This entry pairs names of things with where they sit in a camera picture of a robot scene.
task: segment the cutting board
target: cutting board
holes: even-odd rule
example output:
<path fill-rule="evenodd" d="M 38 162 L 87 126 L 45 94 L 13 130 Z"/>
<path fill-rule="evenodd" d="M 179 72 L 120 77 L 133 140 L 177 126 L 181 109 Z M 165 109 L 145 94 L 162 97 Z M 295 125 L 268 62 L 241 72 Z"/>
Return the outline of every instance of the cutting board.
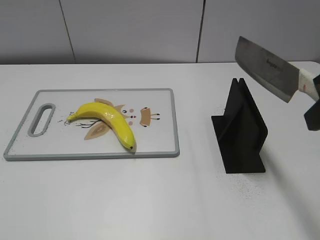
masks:
<path fill-rule="evenodd" d="M 130 125 L 128 152 L 99 119 L 67 122 L 90 102 L 116 108 Z M 176 157 L 180 153 L 174 93 L 169 88 L 39 90 L 9 142 L 7 161 Z"/>

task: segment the yellow banana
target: yellow banana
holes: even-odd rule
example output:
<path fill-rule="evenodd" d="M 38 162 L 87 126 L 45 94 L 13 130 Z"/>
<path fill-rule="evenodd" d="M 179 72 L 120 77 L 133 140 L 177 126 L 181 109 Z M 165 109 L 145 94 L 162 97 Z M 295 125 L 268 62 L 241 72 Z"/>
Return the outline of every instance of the yellow banana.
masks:
<path fill-rule="evenodd" d="M 124 117 L 112 106 L 101 102 L 90 102 L 79 107 L 76 113 L 68 117 L 72 122 L 79 118 L 97 118 L 108 124 L 120 143 L 127 149 L 132 150 L 136 146 L 136 140 L 131 128 Z"/>

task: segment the table surface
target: table surface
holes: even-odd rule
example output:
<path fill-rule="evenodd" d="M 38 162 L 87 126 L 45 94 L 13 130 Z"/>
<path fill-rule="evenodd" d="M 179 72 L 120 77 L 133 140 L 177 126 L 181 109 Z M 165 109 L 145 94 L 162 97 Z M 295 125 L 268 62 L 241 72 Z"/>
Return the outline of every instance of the table surface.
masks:
<path fill-rule="evenodd" d="M 234 77 L 268 127 L 266 173 L 225 173 L 211 115 L 223 114 Z M 307 129 L 304 93 L 285 103 L 236 63 L 0 65 L 0 79 L 1 153 L 40 89 L 171 88 L 180 144 L 176 158 L 1 156 L 0 239 L 320 239 L 320 131 Z"/>

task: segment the knife handle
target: knife handle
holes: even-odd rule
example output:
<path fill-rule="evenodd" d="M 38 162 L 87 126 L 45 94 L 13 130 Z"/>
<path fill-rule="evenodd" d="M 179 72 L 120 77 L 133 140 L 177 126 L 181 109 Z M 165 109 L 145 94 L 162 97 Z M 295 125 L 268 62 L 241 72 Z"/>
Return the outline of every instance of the knife handle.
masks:
<path fill-rule="evenodd" d="M 299 72 L 299 91 L 308 94 L 315 101 L 319 100 L 319 95 L 314 84 L 314 76 L 304 69 L 300 69 Z"/>

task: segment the cartoon bird drawing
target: cartoon bird drawing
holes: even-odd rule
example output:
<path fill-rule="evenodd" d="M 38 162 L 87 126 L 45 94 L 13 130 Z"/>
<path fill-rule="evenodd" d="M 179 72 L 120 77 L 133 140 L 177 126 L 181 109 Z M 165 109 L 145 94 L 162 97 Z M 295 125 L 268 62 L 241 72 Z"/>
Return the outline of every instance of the cartoon bird drawing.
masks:
<path fill-rule="evenodd" d="M 133 121 L 137 117 L 137 116 L 133 115 L 133 113 L 135 111 L 134 109 L 126 110 L 126 109 L 123 109 L 125 104 L 114 106 L 112 102 L 105 100 L 105 99 L 101 99 L 101 98 L 95 98 L 94 101 L 97 103 L 103 103 L 103 104 L 107 104 L 109 106 L 114 107 L 124 117 L 124 119 L 130 120 L 128 122 L 128 124 L 130 126 L 132 126 L 134 124 Z M 151 109 L 148 107 L 142 108 L 140 110 L 140 113 L 141 113 L 141 119 L 140 119 L 139 124 L 143 127 L 150 126 L 151 120 L 160 120 L 159 117 L 157 117 L 157 118 L 153 117 L 153 116 L 159 116 L 160 113 L 151 114 Z M 90 121 L 90 123 L 79 123 L 77 126 L 83 128 L 83 129 L 90 128 L 88 133 L 85 135 L 84 140 L 98 138 L 98 137 L 106 134 L 110 130 L 110 127 L 106 123 L 101 121 L 100 119 Z"/>

